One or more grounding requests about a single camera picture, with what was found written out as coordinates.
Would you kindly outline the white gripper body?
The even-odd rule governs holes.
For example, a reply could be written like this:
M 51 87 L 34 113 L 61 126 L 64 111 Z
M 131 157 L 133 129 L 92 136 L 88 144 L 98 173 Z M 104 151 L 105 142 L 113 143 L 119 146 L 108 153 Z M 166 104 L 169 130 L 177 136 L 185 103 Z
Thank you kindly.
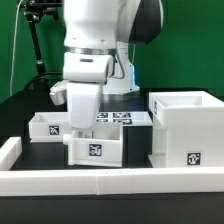
M 68 81 L 67 109 L 70 125 L 92 130 L 102 99 L 103 86 L 113 73 L 110 55 L 64 54 L 63 78 Z

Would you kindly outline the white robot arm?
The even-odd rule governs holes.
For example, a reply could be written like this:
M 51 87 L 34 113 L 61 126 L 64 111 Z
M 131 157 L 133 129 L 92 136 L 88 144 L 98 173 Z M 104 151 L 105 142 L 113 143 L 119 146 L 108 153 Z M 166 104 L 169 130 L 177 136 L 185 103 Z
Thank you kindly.
M 162 30 L 161 0 L 63 0 L 66 27 L 63 78 L 70 125 L 91 130 L 103 85 L 114 73 L 120 42 L 147 44 Z

